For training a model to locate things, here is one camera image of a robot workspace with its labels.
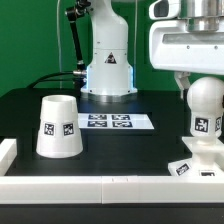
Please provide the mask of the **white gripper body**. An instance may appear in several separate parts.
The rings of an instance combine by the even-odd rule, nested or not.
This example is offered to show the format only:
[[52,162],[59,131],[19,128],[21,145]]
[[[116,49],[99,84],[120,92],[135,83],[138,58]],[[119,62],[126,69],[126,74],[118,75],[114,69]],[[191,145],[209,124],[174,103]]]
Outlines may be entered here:
[[224,75],[224,21],[215,32],[188,32],[184,20],[155,22],[149,58],[155,69]]

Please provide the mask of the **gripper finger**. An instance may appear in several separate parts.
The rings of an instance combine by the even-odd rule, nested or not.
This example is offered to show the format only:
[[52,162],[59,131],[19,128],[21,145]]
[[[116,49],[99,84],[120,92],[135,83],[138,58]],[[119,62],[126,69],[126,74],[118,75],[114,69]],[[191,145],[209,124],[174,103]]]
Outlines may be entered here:
[[190,81],[189,81],[190,73],[189,72],[180,72],[176,71],[174,73],[174,78],[176,81],[176,84],[180,90],[180,97],[184,98],[185,91],[189,89],[190,87]]

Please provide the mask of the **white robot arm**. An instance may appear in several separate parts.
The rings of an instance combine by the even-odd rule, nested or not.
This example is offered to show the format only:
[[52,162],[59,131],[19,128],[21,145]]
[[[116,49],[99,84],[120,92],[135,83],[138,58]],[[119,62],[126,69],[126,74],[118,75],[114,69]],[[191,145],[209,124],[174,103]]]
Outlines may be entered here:
[[[89,0],[93,58],[82,92],[118,101],[137,92],[127,59],[128,25],[112,9],[117,0]],[[149,6],[149,59],[170,70],[184,91],[192,73],[224,75],[224,0],[155,0]]]

